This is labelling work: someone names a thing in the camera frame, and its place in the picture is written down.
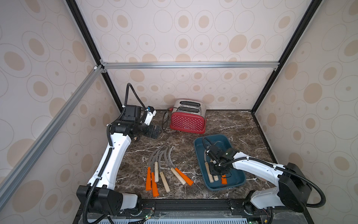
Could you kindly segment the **aluminium frame rail left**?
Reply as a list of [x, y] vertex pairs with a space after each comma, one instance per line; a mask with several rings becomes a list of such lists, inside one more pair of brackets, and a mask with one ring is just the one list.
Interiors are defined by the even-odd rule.
[[79, 101], [84, 97], [95, 79], [103, 72], [104, 67], [97, 65], [91, 73], [84, 79], [81, 85], [65, 102], [57, 115], [52, 119], [49, 125], [44, 129], [40, 136], [34, 141], [29, 150], [12, 169], [4, 182], [1, 184], [1, 210], [4, 209], [10, 198], [13, 196], [24, 178], [38, 161], [49, 143], [53, 140], [59, 129], [63, 126], [70, 114], [73, 112]]

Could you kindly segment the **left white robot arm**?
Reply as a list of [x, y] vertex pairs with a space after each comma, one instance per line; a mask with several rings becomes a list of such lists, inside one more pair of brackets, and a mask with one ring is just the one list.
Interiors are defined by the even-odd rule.
[[83, 223], [89, 223], [88, 214], [100, 214], [98, 224], [106, 217], [116, 216], [121, 211], [138, 208], [139, 196], [131, 193], [119, 193], [114, 190], [122, 159], [136, 137], [144, 136], [157, 139], [160, 128], [151, 124], [156, 110], [145, 106], [140, 97], [134, 96], [140, 105], [128, 103], [129, 93], [134, 91], [132, 84], [126, 85], [125, 102], [120, 116], [106, 126], [107, 148], [87, 185], [80, 185], [76, 195], [83, 206]]

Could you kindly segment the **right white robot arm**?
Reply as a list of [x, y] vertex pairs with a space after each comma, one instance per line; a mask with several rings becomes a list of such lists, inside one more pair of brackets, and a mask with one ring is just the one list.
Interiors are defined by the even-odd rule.
[[212, 163], [211, 175], [224, 176], [231, 170], [242, 170], [254, 174], [274, 185], [267, 190], [251, 190], [242, 207], [247, 214], [269, 207], [287, 207], [294, 212], [306, 208], [320, 208], [326, 203], [323, 191], [307, 179], [300, 168], [293, 164], [275, 164], [249, 156], [237, 149], [220, 150], [216, 145], [205, 146], [205, 153]]

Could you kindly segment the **orange handle sickle small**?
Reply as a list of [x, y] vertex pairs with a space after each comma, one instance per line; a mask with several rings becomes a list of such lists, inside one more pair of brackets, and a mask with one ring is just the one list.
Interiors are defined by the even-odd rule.
[[221, 176], [221, 182], [222, 182], [223, 185], [227, 185], [226, 175], [222, 175], [222, 176]]

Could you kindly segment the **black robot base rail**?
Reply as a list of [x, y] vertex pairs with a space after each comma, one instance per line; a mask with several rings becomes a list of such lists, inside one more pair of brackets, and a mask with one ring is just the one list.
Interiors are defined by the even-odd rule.
[[102, 224], [312, 224], [308, 211], [285, 207], [256, 210], [242, 208], [241, 199], [142, 199], [134, 210], [105, 217]]

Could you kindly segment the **teal plastic storage box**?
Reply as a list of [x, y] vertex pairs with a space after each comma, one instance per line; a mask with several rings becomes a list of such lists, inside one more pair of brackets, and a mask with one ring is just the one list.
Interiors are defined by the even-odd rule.
[[194, 141], [200, 170], [206, 187], [211, 191], [241, 186], [246, 181], [243, 171], [230, 163], [238, 152], [222, 134], [199, 137]]

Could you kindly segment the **red dotted toaster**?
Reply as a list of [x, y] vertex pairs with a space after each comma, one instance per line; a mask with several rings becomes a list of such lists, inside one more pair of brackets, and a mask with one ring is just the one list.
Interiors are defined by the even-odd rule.
[[204, 134], [207, 106], [199, 101], [178, 99], [172, 113], [170, 128], [187, 133]]

